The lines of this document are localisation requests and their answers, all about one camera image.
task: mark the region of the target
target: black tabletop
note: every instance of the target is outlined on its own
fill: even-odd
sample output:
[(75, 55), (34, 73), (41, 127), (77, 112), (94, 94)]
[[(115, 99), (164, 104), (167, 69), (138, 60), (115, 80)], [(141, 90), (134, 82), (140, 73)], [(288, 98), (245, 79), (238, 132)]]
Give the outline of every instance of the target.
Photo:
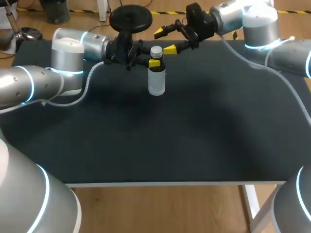
[[(231, 44), (244, 54), (242, 41)], [(50, 41), (25, 42), (14, 65), (50, 61)], [(105, 65), (81, 103), (33, 104), (1, 115), (0, 126), (10, 144), (65, 183), (283, 181), (311, 162), (311, 129), (279, 77), (217, 41), (165, 62), (162, 96), (148, 93), (145, 68)], [(85, 62), (85, 78), (93, 65)], [(304, 79), (285, 75), (310, 112)]]

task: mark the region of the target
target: cable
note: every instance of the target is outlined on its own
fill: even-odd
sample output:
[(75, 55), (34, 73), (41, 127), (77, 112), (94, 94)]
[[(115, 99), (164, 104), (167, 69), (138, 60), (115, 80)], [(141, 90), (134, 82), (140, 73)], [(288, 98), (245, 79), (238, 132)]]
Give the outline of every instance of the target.
[[(276, 47), (279, 47), (281, 44), (284, 44), (285, 42), (291, 41), (291, 40), (295, 40), (295, 37), (294, 37), (294, 36), (291, 36), (291, 37), (288, 38), (287, 40), (281, 41), (281, 42), (278, 44), (278, 46), (276, 46)], [(268, 66), (268, 60), (269, 60), (270, 54), (272, 53), (272, 51), (273, 51), (276, 47), (271, 48), (271, 49), (269, 50), (269, 52), (267, 53), (266, 58), (264, 59), (264, 65), (265, 65), (266, 67)]]
[(296, 92), (295, 88), (291, 85), (291, 83), (280, 73), (280, 72), (277, 72), (275, 69), (272, 69), (270, 67), (266, 67), (266, 66), (263, 66), (263, 65), (260, 65), (258, 63), (255, 63), (255, 62), (252, 62), (248, 59), (246, 59), (245, 57), (241, 56), (238, 52), (236, 52), (229, 44), (228, 42), (225, 40), (225, 38), (223, 36), (221, 36), (221, 39), (222, 41), (224, 42), (224, 44), (229, 48), (229, 50), (231, 52), (233, 52), (234, 55), (236, 55), (238, 58), (240, 58), (242, 61), (245, 61), (247, 62), (248, 64), (252, 65), (252, 66), (257, 66), (261, 69), (265, 69), (273, 74), (276, 74), (279, 78), (281, 78), (284, 83), (288, 86), (288, 88), (290, 89), (290, 91), (292, 92), (292, 94), (294, 95), (294, 97), (296, 98), (301, 110), (302, 110), (302, 113), (304, 114), (306, 120), (308, 121), (309, 125), (311, 126), (311, 118), (309, 116), (309, 113), (305, 107), (305, 105), (303, 104), (301, 98), (299, 97), (298, 93)]
[(23, 7), (20, 6), (20, 5), (18, 4), (18, 2), (19, 2), (19, 0), (17, 1), (17, 6), (18, 6), (18, 8), (25, 9), (25, 8), (31, 7), (31, 6), (34, 4), (35, 0), (33, 0), (33, 2), (32, 2), (29, 6), (23, 6)]
[(106, 27), (106, 26), (110, 26), (110, 24), (105, 24), (105, 25), (98, 25), (98, 26), (95, 26), (93, 28), (91, 28), (88, 32), (91, 32), (92, 30), (94, 30), (95, 28), (99, 28), (99, 27)]
[(94, 65), (92, 67), (91, 71), (88, 74), (87, 80), (86, 80), (86, 86), (84, 88), (84, 92), (83, 92), (82, 96), (79, 99), (75, 100), (72, 103), (54, 103), (54, 102), (51, 102), (51, 101), (48, 100), (48, 101), (42, 101), (42, 105), (45, 106), (46, 104), (49, 104), (49, 105), (56, 106), (56, 107), (69, 107), (69, 106), (75, 105), (75, 104), (79, 103), (80, 101), (82, 101), (84, 99), (84, 97), (86, 96), (86, 94), (87, 94), (89, 82), (91, 80), (91, 77), (92, 77), (92, 74), (93, 74), (94, 70), (97, 67), (99, 67), (99, 66), (101, 66), (103, 64), (104, 64), (104, 62), (99, 62), (99, 63), (97, 63), (96, 65)]
[(7, 59), (7, 58), (10, 58), (10, 57), (14, 57), (15, 55), (11, 55), (11, 56), (8, 56), (8, 57), (0, 57), (0, 59)]
[(151, 5), (151, 3), (153, 2), (154, 0), (150, 0), (150, 3), (149, 4), (147, 4), (147, 5), (145, 5), (144, 7), (148, 7), (148, 6), (150, 6)]
[(154, 0), (150, 0), (150, 2), (149, 2), (147, 5), (143, 6), (143, 7), (148, 7), (148, 6), (150, 6), (151, 3), (152, 3), (153, 1), (154, 1)]

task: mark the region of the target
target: small bottle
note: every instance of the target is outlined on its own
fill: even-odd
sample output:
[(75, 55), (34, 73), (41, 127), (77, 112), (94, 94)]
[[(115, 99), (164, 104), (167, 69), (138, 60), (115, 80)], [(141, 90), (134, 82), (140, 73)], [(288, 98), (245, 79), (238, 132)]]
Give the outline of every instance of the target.
[(160, 96), (165, 92), (166, 67), (163, 62), (163, 49), (160, 46), (153, 46), (150, 51), (151, 59), (159, 60), (159, 66), (148, 68), (148, 90), (153, 96)]

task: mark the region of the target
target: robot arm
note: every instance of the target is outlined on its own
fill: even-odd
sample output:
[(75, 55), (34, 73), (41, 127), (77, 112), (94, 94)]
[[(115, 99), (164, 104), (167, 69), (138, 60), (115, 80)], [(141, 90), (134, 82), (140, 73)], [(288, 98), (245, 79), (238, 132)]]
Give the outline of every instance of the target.
[(301, 76), (310, 75), (311, 40), (282, 40), (279, 37), (277, 11), (270, 0), (230, 0), (202, 11), (197, 3), (187, 6), (187, 25), (179, 20), (155, 32), (155, 39), (175, 30), (187, 39), (164, 48), (164, 54), (179, 54), (198, 48), (199, 42), (214, 34), (220, 36), (243, 27), (247, 58), (275, 70)]
[(0, 70), (0, 108), (56, 96), (77, 95), (82, 89), (84, 47), (70, 38), (54, 40), (51, 68), (17, 66)]

